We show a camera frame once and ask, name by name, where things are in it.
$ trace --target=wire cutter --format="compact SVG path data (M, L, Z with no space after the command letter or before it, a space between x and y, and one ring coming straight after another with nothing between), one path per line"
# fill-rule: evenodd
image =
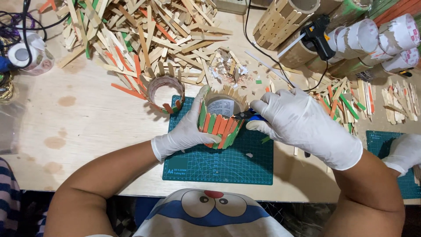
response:
M266 119L264 119L260 114L258 114L252 108L248 109L247 111L234 114L233 117L235 119L248 119L250 121L252 121L252 120L261 120L261 121L266 121L267 122Z

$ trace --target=glove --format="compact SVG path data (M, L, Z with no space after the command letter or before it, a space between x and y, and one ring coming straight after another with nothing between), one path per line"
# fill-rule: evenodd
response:
M198 144L219 143L221 138L216 135L200 132L197 128L199 108L203 95L209 90L209 86L203 86L193 101L189 112L181 119L178 125L168 134L152 138L152 150L156 158L161 162L167 156L177 151L189 149Z
M258 130L275 141L298 147L335 170L349 169L361 158L361 141L300 89L267 92L250 106L268 122L253 120L247 123L248 130Z
M389 156L381 161L387 167L400 172L399 177L404 176L414 165L421 168L421 135L404 134L400 136L392 142Z

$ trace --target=white latex glove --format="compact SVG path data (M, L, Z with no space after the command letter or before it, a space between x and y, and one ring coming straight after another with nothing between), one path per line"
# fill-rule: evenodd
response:
M361 141L300 89L267 92L250 106L268 122L253 120L247 123L248 130L261 131L275 141L298 147L335 170L349 169L361 158Z
M389 156L381 161L387 167L400 172L399 177L404 176L414 165L421 168L421 135L404 134L400 136L392 142Z
M203 95L208 89L208 85L205 85L200 89L193 101L190 111L187 112L171 132L152 138L152 150L160 162L177 151L189 149L198 144L221 142L219 136L200 132L197 128L200 103Z

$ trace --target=wooden table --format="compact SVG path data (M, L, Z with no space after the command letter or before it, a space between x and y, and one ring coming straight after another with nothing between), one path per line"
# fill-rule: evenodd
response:
M31 9L38 8L43 2L33 0ZM6 11L21 11L20 8L21 4L16 1L6 1ZM263 12L250 11L247 32L252 41L251 32ZM41 18L45 25L57 20L53 11L41 16L32 12L32 15ZM230 36L229 41L215 43L210 48L229 47L240 61L247 63L250 76L260 76L262 84L257 85L254 80L249 80L239 85L247 86L244 90L240 89L240 94L247 94L249 101L259 99L270 77L267 78L263 67L258 67L257 61L244 51L250 50L271 65L273 62L247 42L243 34L245 16L218 12L216 17L224 21L221 27L232 30L234 35ZM48 30L48 49L57 61L67 54L61 46L61 32L61 26ZM266 52L276 56L275 51ZM54 67L38 77L15 77L19 88L18 102L26 107L26 111L21 121L19 153L3 157L11 165L21 189L54 191L75 170L92 159L167 132L168 115L157 112L145 100L111 87L111 83L120 83L118 77L96 65L94 60L81 55L63 69ZM312 73L306 68L300 69L304 74L293 74L292 77L302 88L306 88L304 79ZM272 81L276 90L288 88L283 80ZM221 86L216 81L210 83L215 87ZM186 96L194 97L199 89L199 86L186 84ZM395 126L388 124L378 91L373 123L368 120L358 122L363 144L366 129L421 132L421 126L415 122ZM169 88L157 92L158 97L167 98L167 101L172 94ZM163 164L153 167L120 194L164 197L179 189L196 188L240 193L255 200L336 202L340 192L333 174L326 172L323 162L314 156L304 158L303 151L294 156L293 147L281 143L274 146L272 186L164 181L162 172Z

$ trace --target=green cutting mat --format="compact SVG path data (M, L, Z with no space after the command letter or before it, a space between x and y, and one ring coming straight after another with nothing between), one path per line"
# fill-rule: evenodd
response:
M180 96L173 96L172 106ZM183 108L170 115L168 131L176 127L190 110L193 98L186 97ZM232 146L212 149L203 144L178 151L165 159L163 180L195 181L212 183L273 184L273 140L264 144L266 135L249 131L243 124Z
M392 141L404 133L369 131L367 135L367 150L380 159L389 155ZM403 199L421 198L421 188L414 182L414 170L410 168L405 176L397 179Z

